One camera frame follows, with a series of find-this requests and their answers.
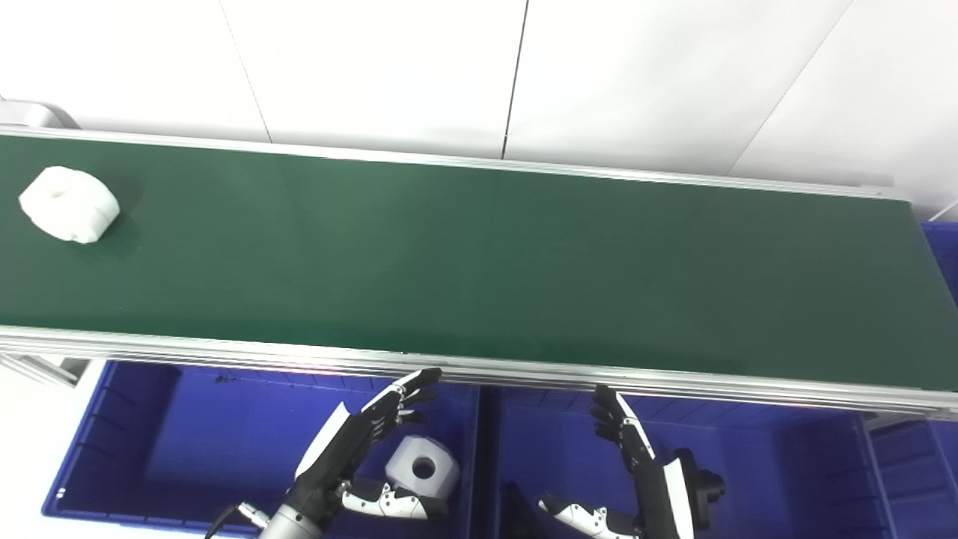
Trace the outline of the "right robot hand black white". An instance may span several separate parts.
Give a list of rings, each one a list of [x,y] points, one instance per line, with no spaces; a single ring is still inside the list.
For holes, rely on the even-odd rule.
[[[538,507],[589,538],[692,538],[695,523],[683,465],[656,456],[644,426],[616,390],[599,383],[591,395],[596,436],[620,449],[632,478],[638,512],[630,517],[605,506],[544,493]]]

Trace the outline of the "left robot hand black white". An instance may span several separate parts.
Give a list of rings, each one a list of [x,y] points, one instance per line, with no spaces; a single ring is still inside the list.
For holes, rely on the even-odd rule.
[[[441,376],[441,368],[413,371],[387,385],[357,413],[350,413],[343,404],[338,406],[309,447],[308,453],[315,458],[296,472],[274,522],[284,518],[318,538],[340,511],[404,520],[437,520],[448,515],[448,504],[442,499],[356,477],[373,444],[404,423],[424,423],[424,414],[412,406],[434,399],[432,386]]]

